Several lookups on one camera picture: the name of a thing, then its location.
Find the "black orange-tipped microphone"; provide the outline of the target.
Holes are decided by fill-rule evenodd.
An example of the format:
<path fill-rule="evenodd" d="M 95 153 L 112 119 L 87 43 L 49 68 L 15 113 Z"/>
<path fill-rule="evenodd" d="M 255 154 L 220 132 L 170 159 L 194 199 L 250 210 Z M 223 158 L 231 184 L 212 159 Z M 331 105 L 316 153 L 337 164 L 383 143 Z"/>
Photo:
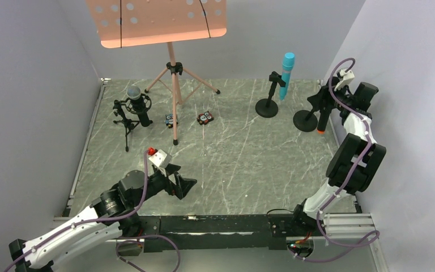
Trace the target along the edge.
<path fill-rule="evenodd" d="M 320 134 L 323 134 L 326 130 L 326 126 L 329 120 L 330 113 L 332 111 L 332 107 L 329 106 L 329 101 L 327 98 L 321 99 L 319 102 L 319 119 L 317 124 L 317 131 Z"/>

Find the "black round-base mic stand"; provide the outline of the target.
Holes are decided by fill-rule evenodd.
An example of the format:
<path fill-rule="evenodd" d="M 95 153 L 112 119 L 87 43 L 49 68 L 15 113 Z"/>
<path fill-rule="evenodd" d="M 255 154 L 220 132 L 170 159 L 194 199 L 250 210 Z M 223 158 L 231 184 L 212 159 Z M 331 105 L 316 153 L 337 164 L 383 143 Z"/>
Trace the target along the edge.
<path fill-rule="evenodd" d="M 312 108 L 311 110 L 299 110 L 293 116 L 293 124 L 303 132 L 311 132 L 317 129 L 319 119 L 319 102 L 320 98 L 316 95 L 307 98 Z"/>
<path fill-rule="evenodd" d="M 273 101 L 273 96 L 275 94 L 277 86 L 285 87 L 286 82 L 282 79 L 282 76 L 273 71 L 268 80 L 271 82 L 271 87 L 268 92 L 268 97 L 265 99 L 260 99 L 255 105 L 256 113 L 264 118 L 272 118 L 277 115 L 279 108 L 276 102 Z"/>

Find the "black shock mount tripod stand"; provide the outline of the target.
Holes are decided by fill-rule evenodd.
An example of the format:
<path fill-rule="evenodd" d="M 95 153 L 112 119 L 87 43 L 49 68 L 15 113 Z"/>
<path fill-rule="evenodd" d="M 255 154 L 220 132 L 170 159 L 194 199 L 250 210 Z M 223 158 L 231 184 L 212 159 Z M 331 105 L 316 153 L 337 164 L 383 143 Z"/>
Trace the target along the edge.
<path fill-rule="evenodd" d="M 129 151 L 128 135 L 138 125 L 141 125 L 141 124 L 140 124 L 139 118 L 137 120 L 132 120 L 130 118 L 127 118 L 124 109 L 129 112 L 129 109 L 130 109 L 129 103 L 125 102 L 125 100 L 114 100 L 114 102 L 113 102 L 113 114 L 116 117 L 120 116 L 121 119 L 120 120 L 113 120 L 113 123 L 114 124 L 122 124 L 124 126 L 124 128 L 125 128 L 125 151 L 128 152 Z"/>

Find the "blue microphone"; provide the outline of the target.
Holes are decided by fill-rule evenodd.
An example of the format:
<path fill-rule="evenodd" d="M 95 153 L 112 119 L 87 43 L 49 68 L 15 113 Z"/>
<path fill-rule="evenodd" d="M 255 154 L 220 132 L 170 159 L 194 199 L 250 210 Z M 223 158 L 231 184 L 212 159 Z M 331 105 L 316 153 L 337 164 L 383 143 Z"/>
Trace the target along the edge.
<path fill-rule="evenodd" d="M 284 100 L 287 95 L 289 88 L 289 81 L 291 78 L 291 72 L 295 65 L 295 54 L 292 52 L 288 52 L 284 55 L 282 60 L 282 80 L 285 82 L 284 87 L 280 87 L 279 91 L 279 99 Z"/>

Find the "black silver-grille microphone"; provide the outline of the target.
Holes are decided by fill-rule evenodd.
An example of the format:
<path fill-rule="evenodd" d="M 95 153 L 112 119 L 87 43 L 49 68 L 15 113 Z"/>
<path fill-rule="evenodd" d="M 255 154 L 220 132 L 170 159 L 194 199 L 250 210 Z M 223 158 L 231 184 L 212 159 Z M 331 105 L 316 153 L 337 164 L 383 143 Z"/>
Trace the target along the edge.
<path fill-rule="evenodd" d="M 138 116 L 140 124 L 143 127 L 150 126 L 153 121 L 150 120 L 147 112 L 152 107 L 152 101 L 149 96 L 142 93 L 137 86 L 131 86 L 126 90 L 127 98 L 125 102 L 129 103 L 129 112 Z"/>

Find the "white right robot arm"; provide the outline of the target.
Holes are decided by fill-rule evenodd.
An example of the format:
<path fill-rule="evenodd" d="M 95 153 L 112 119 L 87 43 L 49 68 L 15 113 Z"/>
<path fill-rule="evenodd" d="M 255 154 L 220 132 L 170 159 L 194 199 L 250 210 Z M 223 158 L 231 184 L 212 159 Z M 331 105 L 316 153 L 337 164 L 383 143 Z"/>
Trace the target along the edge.
<path fill-rule="evenodd" d="M 347 133 L 327 167 L 327 182 L 293 211 L 293 224 L 303 231 L 317 230 L 335 202 L 364 192 L 375 176 L 386 155 L 386 148 L 372 135 L 372 115 L 368 112 L 378 91 L 378 87 L 366 82 L 361 82 L 354 93 L 349 92 L 348 85 L 338 89 L 336 83 L 325 84 L 308 97 L 311 110 L 300 110 L 293 116 L 299 130 L 323 133 L 331 111 L 336 109 Z"/>

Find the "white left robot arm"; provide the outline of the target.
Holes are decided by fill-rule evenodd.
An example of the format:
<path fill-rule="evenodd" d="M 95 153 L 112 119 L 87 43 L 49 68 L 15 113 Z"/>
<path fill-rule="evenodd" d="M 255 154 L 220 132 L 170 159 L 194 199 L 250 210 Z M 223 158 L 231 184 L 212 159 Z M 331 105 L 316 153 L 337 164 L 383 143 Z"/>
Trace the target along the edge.
<path fill-rule="evenodd" d="M 178 172 L 174 181 L 156 170 L 151 176 L 134 170 L 104 191 L 78 215 L 32 240 L 16 239 L 9 245 L 13 263 L 7 271 L 51 271 L 67 257 L 75 257 L 108 239 L 132 237 L 150 230 L 136 210 L 160 192 L 183 199 L 197 184 Z"/>

